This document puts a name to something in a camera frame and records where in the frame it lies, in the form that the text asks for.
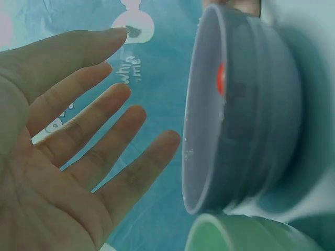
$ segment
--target white cartoon figure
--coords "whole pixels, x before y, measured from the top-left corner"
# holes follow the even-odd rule
[[[56,118],[50,125],[46,127],[46,132],[52,133],[57,131],[63,126],[63,122],[60,118]]]
[[[48,136],[50,133],[57,131],[63,126],[63,122],[60,118],[56,118],[54,121],[52,121],[45,129],[43,129],[41,132],[39,132],[35,137],[32,138],[33,144],[43,140],[46,136]]]
[[[103,245],[100,251],[116,251],[113,247],[109,246],[107,243]]]
[[[114,21],[112,28],[127,27],[128,38],[125,43],[146,43],[153,37],[155,26],[152,18],[140,10],[141,0],[121,0],[127,11]]]

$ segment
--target teal fabric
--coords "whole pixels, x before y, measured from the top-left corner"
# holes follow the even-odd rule
[[[12,32],[7,30],[6,33],[10,35],[7,42],[2,37],[5,42],[0,43],[0,50],[69,30],[107,29],[126,11],[120,0],[3,0],[0,9],[0,32],[5,34],[6,27],[12,27]],[[134,160],[161,131],[173,129],[182,134],[183,130],[188,71],[202,11],[201,1],[142,0],[140,10],[153,20],[152,39],[124,45],[108,60],[115,69],[112,75],[76,100],[50,126],[53,130],[73,118],[111,84],[129,81],[132,96],[127,104],[64,166],[66,168],[92,147],[127,107],[132,104],[144,106],[148,113],[146,124],[102,184]],[[129,64],[127,61],[131,65],[120,69],[122,64]],[[175,159],[108,242],[118,251],[183,250],[193,219],[183,205],[179,149]]]

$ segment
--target palm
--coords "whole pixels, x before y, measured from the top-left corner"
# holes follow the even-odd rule
[[[27,250],[29,242],[35,246],[32,250],[98,250],[112,226],[101,201],[33,146],[27,130],[17,146],[21,150],[13,156],[3,177],[6,187],[0,190],[9,192],[2,195],[7,204],[20,205],[10,213],[18,219],[17,228],[25,231],[18,242],[22,246],[15,250]]]
[[[106,62],[90,65],[105,60],[126,38],[125,33],[116,39],[113,36],[98,32],[81,32],[72,37],[60,35],[0,53],[0,101],[6,101],[7,106],[7,110],[0,110],[5,121],[0,131],[1,250],[99,250],[173,157],[179,137],[167,131],[115,178],[91,193],[146,119],[143,108],[132,106],[81,159],[60,170],[129,98],[130,89],[125,84],[111,86],[41,142],[34,145],[31,141],[78,96],[110,74]],[[77,47],[85,38],[82,51],[72,52],[71,46]],[[63,43],[55,49],[60,39]],[[43,49],[37,56],[29,53],[39,48]],[[81,54],[87,51],[92,55]],[[24,67],[18,63],[18,55],[26,63]],[[53,67],[40,63],[46,60],[45,56],[55,59]],[[90,67],[66,77],[69,71],[80,68],[76,65],[78,58],[85,58],[85,66]],[[22,72],[27,83],[20,81]],[[66,78],[57,84],[50,83],[52,75],[55,77],[51,79]],[[44,89],[46,92],[36,95]]]

